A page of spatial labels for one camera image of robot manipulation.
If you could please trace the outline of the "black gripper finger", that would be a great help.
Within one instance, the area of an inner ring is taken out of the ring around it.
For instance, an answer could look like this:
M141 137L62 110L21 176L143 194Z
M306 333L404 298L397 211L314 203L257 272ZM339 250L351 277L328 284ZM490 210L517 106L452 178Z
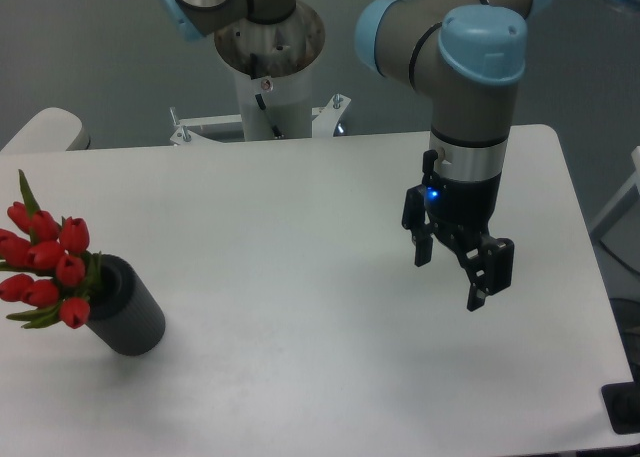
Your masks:
M418 185L407 190L401 225L411 232L415 246L414 265L421 267L431 261L433 238L431 226L426 223L426 187Z
M453 251L470 282L467 310L481 308L487 296L511 285L515 245L508 238L489 234L459 234L452 238Z

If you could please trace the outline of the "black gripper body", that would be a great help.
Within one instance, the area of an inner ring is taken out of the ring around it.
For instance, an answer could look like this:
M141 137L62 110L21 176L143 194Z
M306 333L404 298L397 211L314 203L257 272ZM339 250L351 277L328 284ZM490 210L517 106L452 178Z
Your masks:
M468 253L488 235L501 174L478 182L455 181L433 171L424 177L426 213L437 239L450 249Z

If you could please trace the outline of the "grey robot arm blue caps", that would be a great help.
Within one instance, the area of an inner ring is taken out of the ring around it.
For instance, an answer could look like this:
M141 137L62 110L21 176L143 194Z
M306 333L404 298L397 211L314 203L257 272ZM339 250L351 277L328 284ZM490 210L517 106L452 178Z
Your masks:
M300 0L160 0L188 41L212 38L237 75L247 140L305 138L318 126L304 75L325 44L318 14ZM421 183L405 197L402 225L416 265L440 243L470 282L469 310L511 283L514 245L489 221L502 175L527 21L552 0L375 0L354 47L377 74L433 104Z

